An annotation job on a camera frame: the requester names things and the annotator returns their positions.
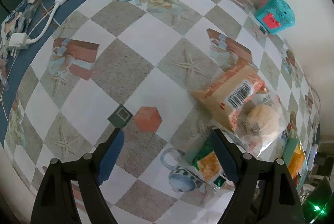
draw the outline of green cube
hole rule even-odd
[[[130,121],[133,115],[123,105],[120,105],[114,113],[108,118],[116,128],[123,128]]]

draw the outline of tablecloth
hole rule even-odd
[[[186,152],[212,128],[211,114],[189,94],[223,72],[207,29],[251,50],[253,67],[279,96],[289,131],[308,154],[319,121],[312,92],[289,44],[280,34],[269,35],[245,1],[246,8],[236,0],[68,0],[54,27],[19,53],[9,77],[12,95],[3,97],[7,114],[14,102],[4,149],[31,192],[36,194],[51,158],[71,161],[94,151],[123,120],[124,147],[101,185],[116,220],[216,223],[233,192],[207,183],[189,192],[175,190],[170,174],[181,167],[166,153]],[[51,5],[52,0],[43,2],[45,8]],[[76,10],[68,16],[71,8]],[[33,23],[41,16],[40,11]],[[76,40],[87,42],[86,63],[69,51]],[[57,64],[55,55],[65,62]],[[141,107],[159,112],[156,131],[145,132],[130,120]],[[262,159],[272,159],[275,149],[273,144]],[[88,221],[80,197],[76,202]]]

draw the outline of red cube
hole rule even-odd
[[[159,111],[153,106],[142,106],[133,117],[142,132],[156,132],[162,119]]]

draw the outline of screw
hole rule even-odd
[[[84,154],[84,156],[83,156],[83,158],[84,158],[85,160],[89,160],[89,159],[91,159],[92,157],[93,157],[93,154],[91,154],[90,152]]]
[[[51,161],[50,161],[50,164],[57,164],[58,163],[58,158],[52,158]]]
[[[252,158],[252,155],[248,152],[244,153],[243,154],[243,157],[246,159],[246,160],[250,160]]]
[[[277,162],[277,164],[279,164],[279,165],[284,164],[284,161],[283,161],[283,159],[281,159],[281,158],[276,159],[276,162]]]

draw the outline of cube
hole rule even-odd
[[[156,107],[142,106],[133,117],[142,132],[156,132],[162,119]]]
[[[130,111],[126,109],[123,105],[119,105],[115,112],[110,115],[108,120],[116,128],[123,128],[131,118],[132,114],[130,113]]]

